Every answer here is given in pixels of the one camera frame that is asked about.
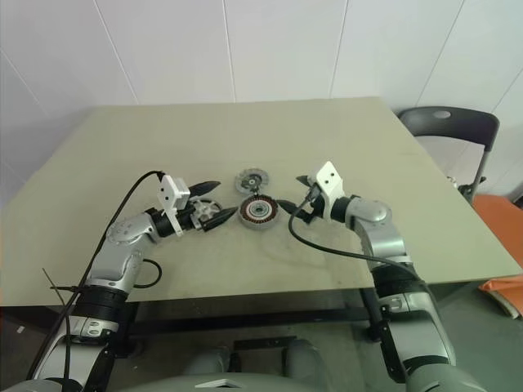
gray floor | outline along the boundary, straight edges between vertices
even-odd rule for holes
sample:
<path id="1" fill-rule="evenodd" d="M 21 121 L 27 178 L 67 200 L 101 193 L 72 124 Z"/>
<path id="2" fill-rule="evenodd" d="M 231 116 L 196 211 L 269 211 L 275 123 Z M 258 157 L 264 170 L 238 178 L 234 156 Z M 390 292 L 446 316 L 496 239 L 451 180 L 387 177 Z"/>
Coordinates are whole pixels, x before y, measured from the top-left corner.
<path id="1" fill-rule="evenodd" d="M 340 292 L 293 293 L 249 298 L 162 301 L 141 307 L 142 318 L 209 317 L 219 314 L 279 310 L 326 309 L 346 299 Z M 463 287 L 440 302 L 444 324 L 454 343 L 458 365 L 489 391 L 521 392 L 523 386 L 523 321 L 506 317 L 490 298 Z M 0 389 L 25 377 L 42 335 L 19 325 L 2 325 Z M 256 327 L 156 336 L 134 358 L 117 361 L 109 390 L 180 374 L 192 355 L 236 340 L 295 335 L 320 348 L 336 391 L 395 392 L 405 390 L 389 379 L 379 345 L 364 338 L 364 323 L 315 323 Z M 281 372 L 280 349 L 241 352 L 246 372 Z"/>

